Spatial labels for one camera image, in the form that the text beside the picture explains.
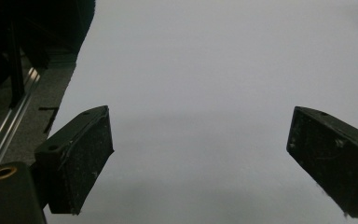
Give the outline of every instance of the gray floor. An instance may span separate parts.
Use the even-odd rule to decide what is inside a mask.
[[[58,109],[75,70],[73,55],[60,55],[51,59],[48,69],[38,70],[39,82],[31,94],[30,103],[22,117],[5,157],[1,163],[10,161],[34,162],[34,149],[48,138],[49,125],[54,109]],[[32,66],[22,56],[23,73],[27,75]],[[10,78],[0,86],[0,127],[9,111],[11,100]]]

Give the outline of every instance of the textured black plastic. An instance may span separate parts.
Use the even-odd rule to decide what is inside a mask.
[[[36,165],[48,177],[51,213],[78,215],[113,152],[106,105],[79,114],[38,147]]]
[[[287,151],[345,214],[358,217],[358,129],[297,106]]]

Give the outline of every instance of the white table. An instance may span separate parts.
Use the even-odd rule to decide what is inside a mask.
[[[286,152],[302,105],[358,128],[358,1],[98,0],[51,134],[110,108],[115,153],[48,223],[358,223]]]

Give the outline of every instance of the bolt hole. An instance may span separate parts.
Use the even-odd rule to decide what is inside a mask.
[[[48,148],[48,151],[54,151],[55,149],[57,149],[58,147],[57,146],[50,146]]]
[[[15,166],[3,167],[0,169],[0,180],[10,177],[16,172],[17,168]]]

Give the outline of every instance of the metal rail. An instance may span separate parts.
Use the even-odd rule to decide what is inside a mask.
[[[7,116],[0,127],[0,162],[7,152],[7,148],[13,139],[15,132],[19,128],[22,117],[31,102],[31,98],[37,87],[39,79],[40,75],[34,68],[31,68],[25,80],[25,94],[17,105],[10,108],[7,112]]]

